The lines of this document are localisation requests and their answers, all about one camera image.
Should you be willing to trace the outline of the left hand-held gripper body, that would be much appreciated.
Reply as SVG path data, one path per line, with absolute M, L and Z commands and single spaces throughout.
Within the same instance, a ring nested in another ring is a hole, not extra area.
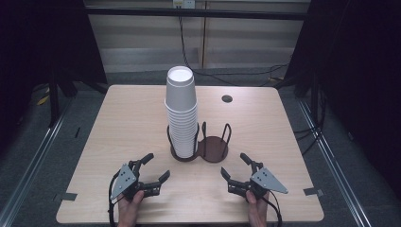
M 110 199 L 114 200 L 123 195 L 128 201 L 131 201 L 134 195 L 140 189 L 139 169 L 141 161 L 129 161 L 121 166 L 116 174 L 115 183 L 112 183 Z

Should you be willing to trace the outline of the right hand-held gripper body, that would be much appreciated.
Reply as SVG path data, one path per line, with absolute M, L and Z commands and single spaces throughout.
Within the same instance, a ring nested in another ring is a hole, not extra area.
M 268 191 L 288 193 L 288 189 L 263 165 L 253 164 L 249 189 L 255 197 L 262 199 Z

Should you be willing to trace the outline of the black wire double cup holder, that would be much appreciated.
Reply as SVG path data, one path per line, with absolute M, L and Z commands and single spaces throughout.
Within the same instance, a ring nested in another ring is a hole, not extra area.
M 182 158 L 178 155 L 171 136 L 169 134 L 169 128 L 166 128 L 167 139 L 170 144 L 170 153 L 174 159 L 179 162 L 191 162 L 198 157 L 201 157 L 208 163 L 220 163 L 228 155 L 229 142 L 231 140 L 232 128 L 226 123 L 223 129 L 223 133 L 220 137 L 218 136 L 207 136 L 206 135 L 207 125 L 203 122 L 197 127 L 197 132 L 194 135 L 194 147 L 189 157 Z

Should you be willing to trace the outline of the stack of white paper cups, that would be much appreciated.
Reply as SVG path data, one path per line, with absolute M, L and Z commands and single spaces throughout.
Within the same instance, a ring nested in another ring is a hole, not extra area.
M 187 159 L 194 155 L 196 134 L 198 132 L 198 105 L 186 111 L 176 111 L 166 105 L 168 135 L 173 149 L 179 158 Z

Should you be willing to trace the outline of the white paper cup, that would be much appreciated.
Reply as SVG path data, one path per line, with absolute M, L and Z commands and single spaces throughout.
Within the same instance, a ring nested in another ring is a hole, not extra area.
M 166 106 L 174 112 L 188 112 L 197 104 L 193 72 L 186 66 L 175 66 L 166 77 Z

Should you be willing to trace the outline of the person's left hand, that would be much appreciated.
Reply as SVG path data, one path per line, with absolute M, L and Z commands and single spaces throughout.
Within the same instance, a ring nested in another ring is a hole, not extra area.
M 143 191 L 138 191 L 131 201 L 122 195 L 118 197 L 118 227 L 135 227 L 144 195 Z

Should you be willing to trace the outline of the person's right hand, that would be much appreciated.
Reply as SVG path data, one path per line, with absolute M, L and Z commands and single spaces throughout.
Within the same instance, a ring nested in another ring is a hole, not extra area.
M 248 201 L 248 220 L 251 227 L 267 227 L 268 204 L 262 199 L 258 200 L 253 192 L 246 192 Z

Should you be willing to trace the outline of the grey tape piece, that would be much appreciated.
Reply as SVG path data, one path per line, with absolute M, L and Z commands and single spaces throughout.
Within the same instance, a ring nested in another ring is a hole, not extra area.
M 324 195 L 321 189 L 317 189 L 315 187 L 305 188 L 304 193 L 306 196 L 316 195 L 318 197 L 321 197 Z
M 60 194 L 56 194 L 53 198 L 53 201 L 74 201 L 77 197 L 76 193 L 60 193 Z

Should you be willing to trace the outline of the black curtain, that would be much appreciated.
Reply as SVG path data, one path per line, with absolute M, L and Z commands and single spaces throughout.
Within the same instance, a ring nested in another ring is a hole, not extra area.
M 83 0 L 0 0 L 0 154 L 14 140 L 33 89 L 107 81 Z
M 314 82 L 401 200 L 401 0 L 310 0 L 286 77 Z

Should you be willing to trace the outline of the black horizontal beam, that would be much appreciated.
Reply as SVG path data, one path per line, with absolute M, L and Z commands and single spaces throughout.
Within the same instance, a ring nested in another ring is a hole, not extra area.
M 171 16 L 200 18 L 235 18 L 304 21 L 309 18 L 306 13 L 295 12 L 263 12 L 243 10 L 216 9 L 137 9 L 137 8 L 85 8 L 88 14 L 95 15 L 132 15 L 132 16 Z

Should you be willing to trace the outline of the metal floor rail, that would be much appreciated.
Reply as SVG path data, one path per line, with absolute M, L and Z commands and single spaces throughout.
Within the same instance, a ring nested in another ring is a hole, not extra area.
M 72 102 L 73 98 L 67 99 L 65 106 L 61 110 L 60 116 L 56 119 L 54 125 L 47 129 L 44 139 L 37 148 L 35 155 L 24 172 L 24 175 L 13 190 L 13 193 L 9 197 L 3 211 L 0 213 L 0 227 L 11 227 L 48 151 L 59 134 Z
M 325 139 L 322 130 L 318 127 L 317 123 L 312 119 L 312 112 L 305 101 L 299 101 L 300 109 L 305 117 L 305 121 L 315 138 L 324 160 L 326 161 L 333 178 L 338 186 L 342 197 L 344 198 L 348 209 L 350 210 L 357 227 L 373 227 L 370 222 L 365 209 L 363 208 L 360 200 L 355 194 L 352 186 L 349 184 L 345 177 L 336 156 L 330 148 L 327 140 Z

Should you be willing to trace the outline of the white wall power outlet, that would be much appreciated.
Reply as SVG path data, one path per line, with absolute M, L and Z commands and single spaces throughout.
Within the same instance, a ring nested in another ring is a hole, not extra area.
M 172 0 L 174 9 L 195 9 L 195 0 Z

